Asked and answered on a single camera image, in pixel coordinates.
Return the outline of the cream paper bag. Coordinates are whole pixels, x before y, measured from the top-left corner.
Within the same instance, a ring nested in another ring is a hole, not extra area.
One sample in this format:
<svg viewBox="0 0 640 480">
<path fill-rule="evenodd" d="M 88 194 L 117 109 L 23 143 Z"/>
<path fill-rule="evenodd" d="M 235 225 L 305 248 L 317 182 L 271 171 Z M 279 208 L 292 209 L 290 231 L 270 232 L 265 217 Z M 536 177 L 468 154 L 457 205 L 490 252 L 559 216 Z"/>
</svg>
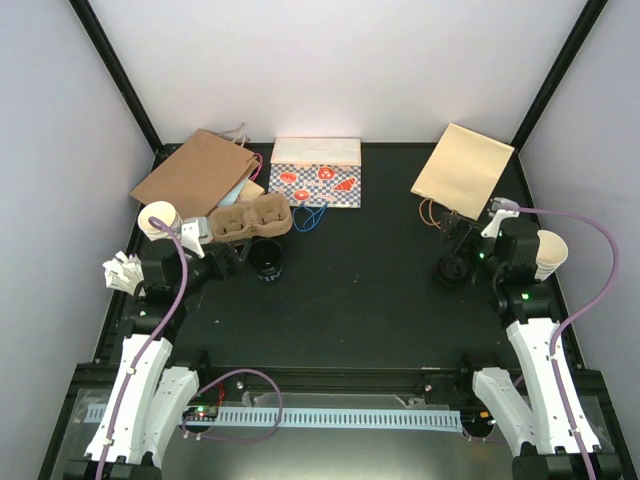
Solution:
<svg viewBox="0 0 640 480">
<path fill-rule="evenodd" d="M 450 123 L 411 192 L 477 220 L 514 151 L 508 144 Z"/>
</svg>

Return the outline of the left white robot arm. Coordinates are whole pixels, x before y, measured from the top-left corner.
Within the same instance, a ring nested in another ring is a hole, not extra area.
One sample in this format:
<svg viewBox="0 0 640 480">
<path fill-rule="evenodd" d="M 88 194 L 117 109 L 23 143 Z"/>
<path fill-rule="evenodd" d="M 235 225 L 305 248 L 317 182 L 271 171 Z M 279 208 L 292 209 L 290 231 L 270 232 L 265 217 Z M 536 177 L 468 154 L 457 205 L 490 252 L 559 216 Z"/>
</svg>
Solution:
<svg viewBox="0 0 640 480">
<path fill-rule="evenodd" d="M 67 462 L 64 478 L 160 478 L 180 415 L 215 384 L 205 352 L 174 346 L 186 319 L 184 301 L 208 281 L 240 273 L 245 259 L 243 243 L 210 244 L 201 255 L 169 239 L 148 245 L 106 409 L 82 458 Z"/>
</svg>

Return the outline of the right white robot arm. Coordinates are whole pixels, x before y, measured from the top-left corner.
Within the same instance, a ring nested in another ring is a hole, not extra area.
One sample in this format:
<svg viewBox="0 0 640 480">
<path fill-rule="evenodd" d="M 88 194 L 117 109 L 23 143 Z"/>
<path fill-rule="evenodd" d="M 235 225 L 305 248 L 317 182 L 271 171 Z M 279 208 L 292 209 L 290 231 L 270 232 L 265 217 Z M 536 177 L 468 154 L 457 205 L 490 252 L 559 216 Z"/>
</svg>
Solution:
<svg viewBox="0 0 640 480">
<path fill-rule="evenodd" d="M 456 214 L 441 229 L 453 250 L 436 265 L 439 278 L 486 281 L 490 303 L 515 350 L 526 392 L 494 360 L 465 356 L 454 379 L 457 396 L 481 401 L 506 440 L 515 479 L 618 479 L 617 455 L 603 449 L 580 403 L 552 314 L 546 279 L 568 254 L 555 234 L 509 209 L 482 226 Z"/>
</svg>

